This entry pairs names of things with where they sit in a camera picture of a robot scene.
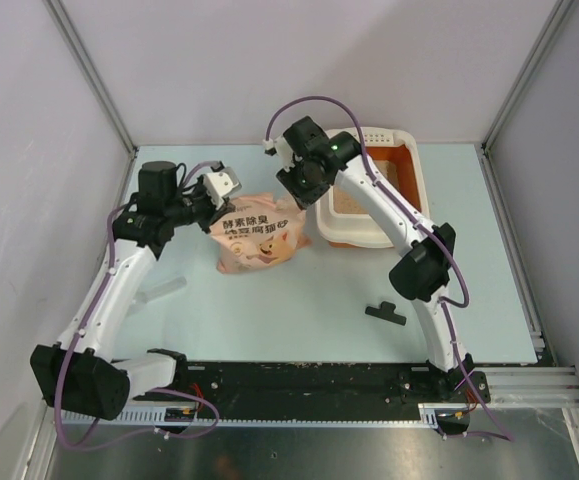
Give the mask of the pink cat litter bag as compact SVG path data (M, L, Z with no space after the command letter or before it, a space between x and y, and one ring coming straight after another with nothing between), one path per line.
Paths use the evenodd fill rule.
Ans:
M284 263L310 244L304 232L306 211L287 195L270 192L243 195L232 201L235 210L210 230L220 247L217 269L238 274Z

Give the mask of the cream orange litter box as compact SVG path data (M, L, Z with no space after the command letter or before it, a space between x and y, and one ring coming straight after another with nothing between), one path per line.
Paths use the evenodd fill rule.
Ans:
M426 187L414 137L402 130L362 129L371 163L351 162L315 206L317 229L333 246L391 248L399 253L430 230Z

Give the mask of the black bag sealing clip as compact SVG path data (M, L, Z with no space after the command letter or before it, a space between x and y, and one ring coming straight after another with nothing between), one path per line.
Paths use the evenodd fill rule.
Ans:
M399 326L405 326L407 323L407 318L396 312L396 305L388 301L382 301L378 306L367 305L364 313Z

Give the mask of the clear plastic scoop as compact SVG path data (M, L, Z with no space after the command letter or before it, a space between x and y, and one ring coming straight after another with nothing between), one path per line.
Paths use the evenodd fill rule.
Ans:
M166 282L162 282L158 285L152 286L146 290L138 291L134 298L133 303L138 305L147 304L151 301L158 300L172 293L175 293L183 289L187 285L185 277L176 277Z

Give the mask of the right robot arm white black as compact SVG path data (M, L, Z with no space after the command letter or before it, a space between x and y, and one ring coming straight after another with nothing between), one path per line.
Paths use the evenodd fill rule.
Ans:
M281 136L267 136L267 155L277 155L276 177L301 209L315 204L331 188L353 197L387 235L399 261L389 273L395 291L416 311L427 345L432 393L442 401L462 394L471 357L457 339L450 315L450 277L458 272L453 249L456 232L435 225L417 211L379 171L366 151L362 134L341 131L333 137L310 117L292 124Z

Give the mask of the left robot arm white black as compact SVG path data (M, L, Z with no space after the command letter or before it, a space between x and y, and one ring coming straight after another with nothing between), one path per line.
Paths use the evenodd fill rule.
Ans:
M208 168L188 184L179 165L147 162L138 172L136 191L111 214L107 254L83 304L58 340L36 346L30 358L43 399L55 414L113 420L129 400L154 389L171 400L188 392L184 355L151 349L116 361L113 352L140 285L176 229L196 225L209 232L229 210L240 182L221 162Z

